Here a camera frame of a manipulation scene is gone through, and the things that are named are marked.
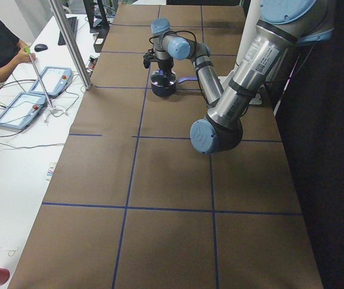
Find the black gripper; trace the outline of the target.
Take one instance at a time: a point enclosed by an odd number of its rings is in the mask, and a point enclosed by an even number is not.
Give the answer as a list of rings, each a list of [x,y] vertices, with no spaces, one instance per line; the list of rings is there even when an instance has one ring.
[[[171,57],[164,60],[158,60],[158,66],[159,66],[158,75],[171,79],[173,65],[174,65],[174,62],[173,62],[173,58]]]

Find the person's hand holding stick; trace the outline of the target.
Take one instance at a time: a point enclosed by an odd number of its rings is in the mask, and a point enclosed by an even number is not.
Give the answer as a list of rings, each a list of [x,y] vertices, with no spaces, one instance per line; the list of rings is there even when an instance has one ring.
[[[20,63],[32,63],[32,62],[35,62],[36,60],[35,54],[29,54],[25,52],[23,49],[19,51],[17,56]]]

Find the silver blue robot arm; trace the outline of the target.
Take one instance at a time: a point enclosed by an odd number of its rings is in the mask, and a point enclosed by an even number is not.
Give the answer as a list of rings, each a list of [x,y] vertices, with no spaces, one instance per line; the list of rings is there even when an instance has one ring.
[[[143,56],[144,67],[158,63],[159,70],[153,76],[160,76],[164,81],[161,86],[167,89],[174,75],[173,61],[190,60],[209,106],[189,133],[199,153],[210,155],[235,148],[242,139],[240,118],[283,52],[326,41],[334,29],[335,1],[260,1],[259,8],[256,36],[225,84],[216,75],[208,46],[180,36],[166,18],[151,24],[153,47]]]

